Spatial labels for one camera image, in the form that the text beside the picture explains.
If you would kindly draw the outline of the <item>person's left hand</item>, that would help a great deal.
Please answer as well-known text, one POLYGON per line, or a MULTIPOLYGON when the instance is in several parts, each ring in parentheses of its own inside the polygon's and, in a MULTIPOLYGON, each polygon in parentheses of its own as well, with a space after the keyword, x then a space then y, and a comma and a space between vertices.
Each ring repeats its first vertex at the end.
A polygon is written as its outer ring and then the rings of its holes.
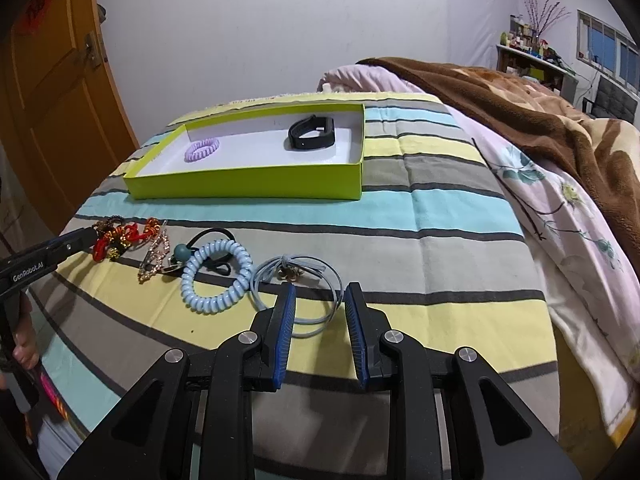
POLYGON ((21 314, 13 333, 13 357, 24 368, 32 370, 39 362, 37 336, 32 325, 32 304, 24 292, 20 293, 21 314))

